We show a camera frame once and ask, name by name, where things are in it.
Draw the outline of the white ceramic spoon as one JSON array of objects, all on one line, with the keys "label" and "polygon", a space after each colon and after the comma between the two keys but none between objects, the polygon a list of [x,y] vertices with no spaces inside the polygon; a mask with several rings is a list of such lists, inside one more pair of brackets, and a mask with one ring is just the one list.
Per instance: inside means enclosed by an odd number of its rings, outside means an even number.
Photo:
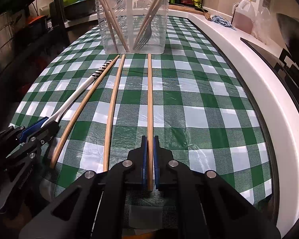
[{"label": "white ceramic spoon", "polygon": [[50,122],[58,122],[62,115],[67,111],[67,109],[72,105],[72,103],[77,99],[77,97],[84,92],[86,88],[90,86],[103,72],[104,70],[111,64],[112,60],[106,61],[98,70],[96,70],[91,76],[85,80],[71,95],[70,97],[63,103],[60,109],[57,110],[53,115],[51,115],[48,119],[42,123],[41,127],[46,126]]}]

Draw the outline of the wooden chopstick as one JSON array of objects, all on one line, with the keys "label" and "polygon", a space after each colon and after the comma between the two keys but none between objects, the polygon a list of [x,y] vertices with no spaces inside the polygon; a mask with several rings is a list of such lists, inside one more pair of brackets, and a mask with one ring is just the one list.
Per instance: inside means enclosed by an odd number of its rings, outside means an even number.
[{"label": "wooden chopstick", "polygon": [[148,140],[148,189],[153,190],[153,80],[152,55],[148,54],[148,94],[147,94],[147,140]]},{"label": "wooden chopstick", "polygon": [[138,42],[139,42],[139,40],[141,38],[141,35],[145,31],[146,23],[149,20],[149,17],[152,15],[152,12],[154,11],[154,8],[158,4],[159,1],[160,0],[153,0],[152,4],[150,5],[149,10],[148,10],[148,12],[147,12],[147,14],[146,14],[146,16],[145,16],[145,18],[143,20],[143,23],[142,23],[141,28],[139,30],[139,33],[137,35],[136,41],[134,43],[134,47],[136,47],[136,45],[138,44]]},{"label": "wooden chopstick", "polygon": [[115,104],[117,99],[117,93],[119,89],[119,83],[122,73],[122,68],[124,66],[126,55],[122,55],[120,64],[118,67],[117,75],[115,77],[115,82],[113,86],[113,91],[111,95],[111,101],[109,103],[108,110],[108,118],[106,124],[106,132],[105,132],[105,144],[104,144],[104,158],[103,158],[103,171],[108,171],[109,169],[109,155],[110,155],[110,147],[111,147],[111,136],[112,136],[112,126],[115,112]]},{"label": "wooden chopstick", "polygon": [[119,23],[117,21],[117,18],[114,14],[113,9],[109,5],[109,1],[108,0],[98,0],[98,1],[101,4],[101,6],[103,7],[104,14],[105,14],[106,21],[107,21],[107,25],[108,25],[108,28],[109,28],[109,31],[110,31],[110,34],[111,34],[111,38],[113,40],[113,44],[114,44],[114,47],[115,47],[116,51],[118,52],[118,47],[117,47],[117,42],[116,42],[116,39],[115,39],[114,32],[116,32],[117,37],[121,41],[121,44],[123,45],[125,51],[129,52],[130,51],[129,47],[128,47],[127,43],[125,42],[121,27],[119,26]]},{"label": "wooden chopstick", "polygon": [[105,2],[105,0],[100,0],[100,2],[102,4],[102,7],[104,8],[104,14],[106,16],[107,25],[108,25],[108,28],[109,28],[109,31],[110,31],[110,34],[111,34],[111,38],[113,40],[115,50],[116,50],[116,52],[119,52],[118,47],[117,47],[117,43],[116,43],[116,40],[115,40],[114,32],[113,32],[113,29],[112,29],[111,21],[110,21],[111,18],[110,18],[110,15],[109,15],[108,11],[107,11],[106,2]]},{"label": "wooden chopstick", "polygon": [[49,167],[51,169],[53,169],[58,161],[58,158],[61,154],[61,151],[64,147],[64,144],[74,126],[74,124],[76,123],[77,119],[79,118],[79,115],[81,114],[81,112],[83,111],[85,105],[87,104],[87,102],[89,101],[90,97],[92,96],[92,94],[94,93],[94,91],[96,90],[96,88],[98,87],[98,85],[101,83],[101,81],[103,80],[103,78],[105,77],[105,75],[107,74],[107,72],[111,69],[111,67],[116,63],[116,61],[119,59],[120,55],[117,55],[113,61],[109,64],[109,66],[107,66],[107,68],[103,71],[103,73],[96,79],[96,81],[94,82],[92,88],[88,91],[88,93],[86,94],[86,96],[84,97],[83,101],[80,103],[79,107],[77,108],[77,110],[75,111],[74,115],[72,116],[70,122],[68,123],[67,127],[65,128],[62,137],[53,153],[53,156],[51,158],[51,162]]},{"label": "wooden chopstick", "polygon": [[157,11],[159,10],[161,3],[162,0],[153,0],[152,4],[150,5],[134,42],[134,46],[132,48],[133,50],[139,51],[149,42],[152,36],[151,23]]}]

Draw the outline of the clear plastic container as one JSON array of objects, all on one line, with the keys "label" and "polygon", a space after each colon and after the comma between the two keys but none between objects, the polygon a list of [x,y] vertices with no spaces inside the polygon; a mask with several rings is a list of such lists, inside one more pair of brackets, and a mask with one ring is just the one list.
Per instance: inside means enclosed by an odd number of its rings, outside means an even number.
[{"label": "clear plastic container", "polygon": [[106,17],[103,7],[98,0],[95,0],[96,14],[100,28],[101,43],[104,47],[105,53],[141,53],[160,55],[165,50],[165,43],[167,37],[167,17],[169,0],[162,0],[161,6],[154,16],[151,27],[152,36],[149,42],[139,51],[133,50],[134,42],[137,38],[143,20],[152,4],[153,0],[108,0],[109,5],[114,11],[119,26],[121,27],[125,42],[129,47],[129,52],[126,52],[121,41],[117,37],[118,51],[116,52],[111,34],[107,25]]}]

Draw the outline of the black cooking pot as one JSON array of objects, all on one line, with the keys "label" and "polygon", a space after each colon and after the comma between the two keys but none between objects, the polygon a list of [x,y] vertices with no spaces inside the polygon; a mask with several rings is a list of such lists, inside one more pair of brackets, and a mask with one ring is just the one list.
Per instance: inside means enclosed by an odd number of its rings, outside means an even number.
[{"label": "black cooking pot", "polygon": [[95,0],[82,0],[64,7],[64,16],[68,21],[87,17],[96,11]]}]

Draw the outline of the blue cloth rag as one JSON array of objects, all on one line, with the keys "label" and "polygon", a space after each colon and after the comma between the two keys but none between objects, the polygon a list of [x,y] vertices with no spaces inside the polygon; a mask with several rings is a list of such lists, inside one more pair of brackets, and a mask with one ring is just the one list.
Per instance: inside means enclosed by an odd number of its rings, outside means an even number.
[{"label": "blue cloth rag", "polygon": [[219,16],[219,15],[212,15],[210,17],[211,21],[216,23],[216,24],[219,24],[221,26],[224,26],[224,27],[229,27],[230,29],[235,29],[233,27],[233,25],[231,24],[231,22],[229,22],[227,19],[223,18],[222,16]]}]

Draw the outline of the plastic jug brown liquid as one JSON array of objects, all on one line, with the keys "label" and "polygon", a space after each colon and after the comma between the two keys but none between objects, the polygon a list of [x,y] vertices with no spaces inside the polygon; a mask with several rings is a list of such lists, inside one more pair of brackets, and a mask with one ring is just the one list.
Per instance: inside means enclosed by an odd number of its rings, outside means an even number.
[{"label": "plastic jug brown liquid", "polygon": [[251,0],[241,0],[232,7],[232,26],[248,34],[252,33],[256,12]]}]

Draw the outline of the black gas stove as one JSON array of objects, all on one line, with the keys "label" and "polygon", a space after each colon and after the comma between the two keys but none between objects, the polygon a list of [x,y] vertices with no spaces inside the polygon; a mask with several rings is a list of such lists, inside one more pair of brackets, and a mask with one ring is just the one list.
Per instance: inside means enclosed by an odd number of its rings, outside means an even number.
[{"label": "black gas stove", "polygon": [[299,112],[299,70],[295,64],[291,64],[289,67],[285,62],[285,59],[289,57],[289,53],[283,49],[281,55],[279,58],[277,58],[267,50],[250,42],[249,40],[244,38],[240,38],[240,40],[245,43],[254,53],[256,53],[274,72],[288,92]]}]

